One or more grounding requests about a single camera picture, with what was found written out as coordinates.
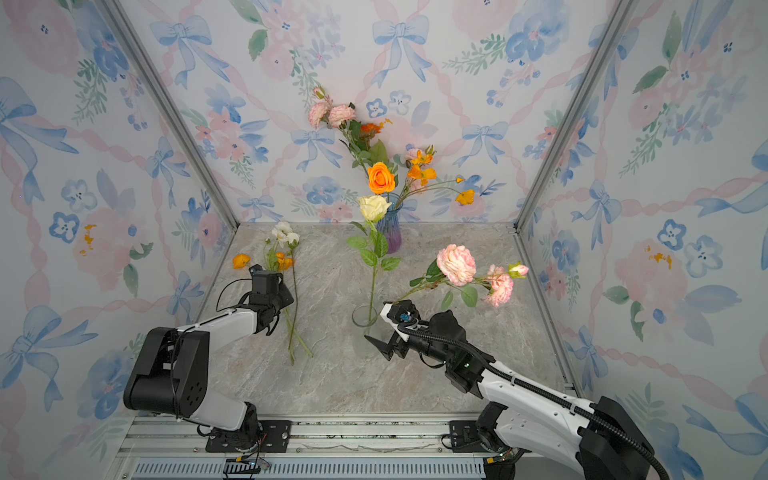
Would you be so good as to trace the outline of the clear glass jar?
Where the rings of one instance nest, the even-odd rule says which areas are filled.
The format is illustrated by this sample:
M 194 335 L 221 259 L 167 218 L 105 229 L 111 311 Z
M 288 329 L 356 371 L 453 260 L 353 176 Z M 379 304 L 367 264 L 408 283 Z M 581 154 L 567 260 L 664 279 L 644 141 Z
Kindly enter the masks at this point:
M 351 321 L 353 325 L 353 351 L 361 359 L 372 358 L 377 351 L 366 339 L 366 336 L 372 333 L 376 321 L 371 316 L 369 307 L 367 305 L 355 307 L 351 314 Z

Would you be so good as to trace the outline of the white cream rose stem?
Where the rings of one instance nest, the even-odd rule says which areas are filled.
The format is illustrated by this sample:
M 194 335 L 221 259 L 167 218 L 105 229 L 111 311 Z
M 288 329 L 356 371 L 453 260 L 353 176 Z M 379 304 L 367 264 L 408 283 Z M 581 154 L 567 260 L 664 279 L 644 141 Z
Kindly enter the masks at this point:
M 290 226 L 288 222 L 278 222 L 271 230 L 271 236 L 265 240 L 264 260 L 269 270 L 284 273 L 288 279 L 288 287 L 293 295 L 294 303 L 289 307 L 288 342 L 287 350 L 290 365 L 296 362 L 295 348 L 300 347 L 304 353 L 313 358 L 314 354 L 301 334 L 297 331 L 297 317 L 299 313 L 298 279 L 296 275 L 296 254 L 301 244 L 301 236 Z

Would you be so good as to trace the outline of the small pink rose stem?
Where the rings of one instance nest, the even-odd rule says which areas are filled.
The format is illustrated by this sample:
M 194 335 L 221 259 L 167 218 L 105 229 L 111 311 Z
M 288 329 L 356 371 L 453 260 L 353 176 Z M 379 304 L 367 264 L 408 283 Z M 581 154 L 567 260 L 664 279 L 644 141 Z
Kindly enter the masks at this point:
M 507 266 L 491 264 L 487 272 L 480 272 L 466 246 L 450 244 L 437 253 L 423 276 L 410 281 L 409 289 L 397 300 L 445 288 L 441 310 L 452 307 L 455 297 L 469 308 L 475 308 L 481 301 L 500 308 L 510 301 L 515 281 L 526 279 L 529 271 L 528 266 L 518 262 Z

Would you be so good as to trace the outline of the blue purple glass vase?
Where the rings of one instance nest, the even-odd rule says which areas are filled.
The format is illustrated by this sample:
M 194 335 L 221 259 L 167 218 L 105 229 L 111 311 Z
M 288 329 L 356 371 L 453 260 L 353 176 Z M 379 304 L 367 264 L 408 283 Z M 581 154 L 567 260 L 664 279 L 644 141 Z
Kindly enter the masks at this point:
M 393 199 L 386 214 L 376 226 L 377 230 L 383 234 L 387 240 L 388 254 L 398 252 L 402 245 L 402 233 L 399 220 L 400 210 L 401 206 L 398 205 L 398 199 Z

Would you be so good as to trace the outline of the cream yellow rose stem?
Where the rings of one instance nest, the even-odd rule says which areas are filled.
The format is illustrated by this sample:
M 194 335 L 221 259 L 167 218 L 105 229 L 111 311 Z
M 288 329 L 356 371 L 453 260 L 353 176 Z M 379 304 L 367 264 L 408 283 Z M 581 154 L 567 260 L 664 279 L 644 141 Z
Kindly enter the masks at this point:
M 380 220 L 384 219 L 392 204 L 379 195 L 359 197 L 357 201 L 363 222 L 353 222 L 353 225 L 361 232 L 361 235 L 349 237 L 347 244 L 355 249 L 363 263 L 371 268 L 370 293 L 365 310 L 365 326 L 370 327 L 376 322 L 374 300 L 378 274 L 380 271 L 395 270 L 400 265 L 401 260 L 388 253 L 388 240 L 376 226 Z

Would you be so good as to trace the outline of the orange poppy stem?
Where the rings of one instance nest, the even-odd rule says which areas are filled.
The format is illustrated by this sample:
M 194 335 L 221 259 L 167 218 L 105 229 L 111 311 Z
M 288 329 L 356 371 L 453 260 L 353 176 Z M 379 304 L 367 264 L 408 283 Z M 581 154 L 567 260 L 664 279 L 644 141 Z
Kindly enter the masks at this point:
M 455 195 L 454 201 L 462 206 L 471 205 L 475 201 L 476 192 L 473 188 L 466 189 L 468 181 L 462 176 L 446 177 L 445 179 L 439 179 L 436 169 L 432 163 L 436 155 L 435 148 L 429 146 L 424 150 L 421 150 L 424 154 L 425 160 L 422 165 L 422 178 L 420 180 L 412 180 L 407 175 L 404 186 L 398 197 L 398 205 L 403 206 L 405 202 L 414 195 L 423 194 L 428 192 L 448 192 Z

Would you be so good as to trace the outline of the dark orange gerbera stem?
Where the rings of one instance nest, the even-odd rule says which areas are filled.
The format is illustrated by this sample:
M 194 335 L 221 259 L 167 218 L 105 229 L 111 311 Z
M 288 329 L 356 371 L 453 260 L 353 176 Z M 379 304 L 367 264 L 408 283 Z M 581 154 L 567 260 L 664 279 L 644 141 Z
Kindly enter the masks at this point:
M 387 119 L 380 123 L 366 123 L 361 126 L 359 159 L 366 167 L 372 167 L 378 162 L 387 163 L 389 161 L 386 146 L 378 138 L 378 135 L 390 124 L 391 121 Z

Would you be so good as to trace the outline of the pink rose bunch stem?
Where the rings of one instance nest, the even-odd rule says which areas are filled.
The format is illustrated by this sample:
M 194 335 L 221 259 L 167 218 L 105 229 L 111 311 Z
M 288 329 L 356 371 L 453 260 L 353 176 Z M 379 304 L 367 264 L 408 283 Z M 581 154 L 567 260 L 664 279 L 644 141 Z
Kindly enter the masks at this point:
M 319 129 L 325 126 L 335 129 L 342 135 L 341 143 L 347 148 L 353 157 L 353 167 L 361 167 L 368 170 L 359 159 L 360 128 L 363 123 L 356 119 L 356 107 L 353 103 L 335 105 L 330 95 L 322 86 L 312 89 L 312 97 L 315 104 L 309 110 L 308 119 L 313 128 Z

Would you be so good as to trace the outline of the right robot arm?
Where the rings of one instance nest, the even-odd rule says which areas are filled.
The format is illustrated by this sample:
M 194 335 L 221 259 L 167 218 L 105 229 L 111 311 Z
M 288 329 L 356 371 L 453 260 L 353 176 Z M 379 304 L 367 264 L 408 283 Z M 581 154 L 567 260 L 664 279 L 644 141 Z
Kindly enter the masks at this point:
M 416 352 L 444 371 L 459 391 L 485 400 L 475 428 L 481 445 L 502 454 L 532 452 L 587 479 L 644 479 L 669 474 L 654 449 L 616 401 L 596 402 L 551 389 L 514 372 L 466 339 L 450 310 L 423 320 L 409 300 L 384 303 L 380 318 L 393 330 L 388 341 L 370 338 L 385 359 Z

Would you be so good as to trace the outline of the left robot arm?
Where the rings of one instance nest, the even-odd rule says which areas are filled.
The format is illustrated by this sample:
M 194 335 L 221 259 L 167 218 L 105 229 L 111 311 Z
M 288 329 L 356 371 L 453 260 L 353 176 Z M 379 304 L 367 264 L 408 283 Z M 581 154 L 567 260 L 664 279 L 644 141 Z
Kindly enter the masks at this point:
M 217 316 L 185 327 L 157 327 L 147 334 L 123 392 L 126 408 L 168 414 L 193 423 L 214 444 L 251 452 L 266 440 L 257 408 L 209 387 L 211 355 L 245 337 L 271 335 L 294 302 L 283 274 L 256 265 L 251 290 Z

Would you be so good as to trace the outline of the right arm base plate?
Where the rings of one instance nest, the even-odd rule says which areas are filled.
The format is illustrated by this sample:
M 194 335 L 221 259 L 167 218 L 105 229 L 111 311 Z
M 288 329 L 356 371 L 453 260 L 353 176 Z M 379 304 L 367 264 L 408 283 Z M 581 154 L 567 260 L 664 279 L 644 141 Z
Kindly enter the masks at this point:
M 478 421 L 452 420 L 448 433 L 442 438 L 445 447 L 455 453 L 502 454 L 510 449 L 492 427 Z

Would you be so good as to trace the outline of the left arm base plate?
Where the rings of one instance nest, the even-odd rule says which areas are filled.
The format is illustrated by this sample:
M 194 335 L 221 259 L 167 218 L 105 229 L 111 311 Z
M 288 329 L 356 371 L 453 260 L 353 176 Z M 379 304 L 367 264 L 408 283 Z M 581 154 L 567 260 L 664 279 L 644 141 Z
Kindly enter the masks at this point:
M 293 423 L 287 419 L 260 420 L 256 433 L 227 432 L 215 429 L 208 436 L 206 453 L 255 454 L 286 453 Z

